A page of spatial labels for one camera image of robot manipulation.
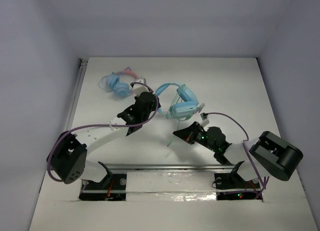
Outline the light blue headphones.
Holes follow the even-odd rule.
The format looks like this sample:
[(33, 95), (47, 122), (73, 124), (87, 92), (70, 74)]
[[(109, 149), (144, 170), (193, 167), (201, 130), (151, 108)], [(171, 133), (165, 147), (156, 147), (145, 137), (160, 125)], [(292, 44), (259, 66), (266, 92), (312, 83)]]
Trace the light blue headphones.
[(177, 87), (176, 95), (173, 98), (168, 111), (162, 111), (161, 108), (157, 110), (159, 114), (167, 119), (187, 121), (205, 107), (204, 103), (199, 103), (195, 93), (188, 86), (181, 83), (164, 83), (157, 88), (155, 95), (159, 97), (169, 86)]

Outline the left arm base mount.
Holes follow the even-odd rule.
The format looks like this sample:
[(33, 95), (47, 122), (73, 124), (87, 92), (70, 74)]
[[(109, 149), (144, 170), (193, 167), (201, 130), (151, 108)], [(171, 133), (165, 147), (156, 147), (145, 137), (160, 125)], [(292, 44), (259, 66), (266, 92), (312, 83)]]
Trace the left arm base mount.
[(81, 201), (125, 201), (127, 174), (114, 174), (104, 163), (98, 163), (105, 169), (106, 176), (100, 182), (85, 180), (78, 198)]

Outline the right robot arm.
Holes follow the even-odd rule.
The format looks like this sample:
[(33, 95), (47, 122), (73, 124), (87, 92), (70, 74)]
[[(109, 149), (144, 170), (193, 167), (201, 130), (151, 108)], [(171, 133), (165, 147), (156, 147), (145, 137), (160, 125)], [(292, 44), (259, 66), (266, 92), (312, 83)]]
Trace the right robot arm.
[(288, 181), (304, 157), (297, 147), (270, 131), (264, 131), (256, 139), (229, 143), (219, 127), (204, 129), (195, 121), (189, 127), (174, 131), (173, 135), (190, 145), (198, 143), (212, 151), (221, 165), (237, 166), (230, 180), (238, 188), (258, 177)]

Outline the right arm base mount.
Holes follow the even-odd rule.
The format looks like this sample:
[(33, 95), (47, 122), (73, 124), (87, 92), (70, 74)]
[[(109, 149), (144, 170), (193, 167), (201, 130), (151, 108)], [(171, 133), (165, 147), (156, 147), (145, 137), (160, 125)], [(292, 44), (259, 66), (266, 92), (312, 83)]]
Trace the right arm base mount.
[(218, 200), (263, 200), (262, 190), (258, 178), (244, 180), (238, 170), (244, 161), (235, 165), (230, 172), (214, 174), (211, 186), (218, 191)]

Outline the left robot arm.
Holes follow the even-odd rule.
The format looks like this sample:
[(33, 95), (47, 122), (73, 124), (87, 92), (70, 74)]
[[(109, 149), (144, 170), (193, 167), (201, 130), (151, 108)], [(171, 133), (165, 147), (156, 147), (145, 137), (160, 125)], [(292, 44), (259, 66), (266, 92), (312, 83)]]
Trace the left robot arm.
[(107, 143), (140, 130), (160, 107), (158, 97), (149, 91), (134, 99), (134, 104), (108, 123), (89, 124), (63, 132), (47, 157), (48, 175), (66, 185), (81, 179), (93, 182), (100, 188), (108, 187), (112, 172), (103, 162), (92, 162), (87, 157)]

